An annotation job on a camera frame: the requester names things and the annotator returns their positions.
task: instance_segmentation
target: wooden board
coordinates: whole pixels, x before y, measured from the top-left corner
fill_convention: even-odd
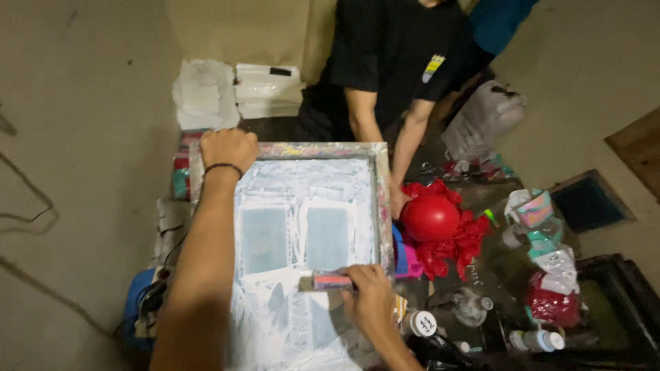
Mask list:
[[[605,138],[660,203],[660,108]]]

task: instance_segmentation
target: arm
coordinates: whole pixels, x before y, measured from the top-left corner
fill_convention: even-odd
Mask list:
[[[347,291],[341,293],[346,312],[388,367],[392,371],[424,370],[394,325],[395,296],[383,267],[353,265],[346,268],[346,274],[358,287],[355,296]]]
[[[406,176],[408,167],[411,164],[415,151],[419,147],[419,142],[424,137],[428,118],[433,111],[435,102],[429,100],[416,99],[412,102],[406,121],[397,138],[397,144],[394,149],[394,161],[392,165],[392,178],[390,179],[390,205],[392,217],[399,218],[401,209],[410,198],[401,191],[403,178]]]
[[[378,94],[353,88],[345,88],[344,94],[348,103],[348,122],[355,139],[358,142],[382,142],[374,113]]]
[[[208,132],[201,148],[206,167],[229,163],[245,172],[257,157],[257,137],[239,129]],[[234,280],[236,182],[238,172],[233,168],[214,168],[205,176],[201,202],[158,324],[152,371],[223,369]]]

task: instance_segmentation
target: teal fabric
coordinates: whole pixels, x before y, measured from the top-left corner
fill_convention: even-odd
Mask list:
[[[475,41],[480,48],[499,55],[518,26],[539,0],[480,0],[470,14]]]

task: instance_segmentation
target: black t-shirt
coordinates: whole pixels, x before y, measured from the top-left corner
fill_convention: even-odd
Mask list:
[[[447,66],[457,65],[448,61],[459,57],[451,51],[466,32],[456,0],[432,8],[418,0],[339,0],[332,52],[320,83],[304,93],[301,121],[317,140],[354,140],[343,92],[350,87],[378,92],[384,131],[414,99],[437,101],[459,84]]]

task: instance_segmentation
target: concrete wall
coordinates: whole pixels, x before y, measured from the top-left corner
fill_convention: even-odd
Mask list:
[[[580,235],[585,255],[621,252],[660,289],[660,205],[603,139],[660,106],[660,2],[541,0],[494,62],[527,95],[500,152],[529,187],[598,169],[639,219]]]
[[[178,126],[181,53],[162,0],[0,1],[0,150],[50,196],[31,226],[0,219],[0,255],[112,331],[152,255]],[[43,205],[0,164],[0,212]],[[28,231],[14,228],[25,227]],[[114,344],[0,269],[0,370],[121,370]]]

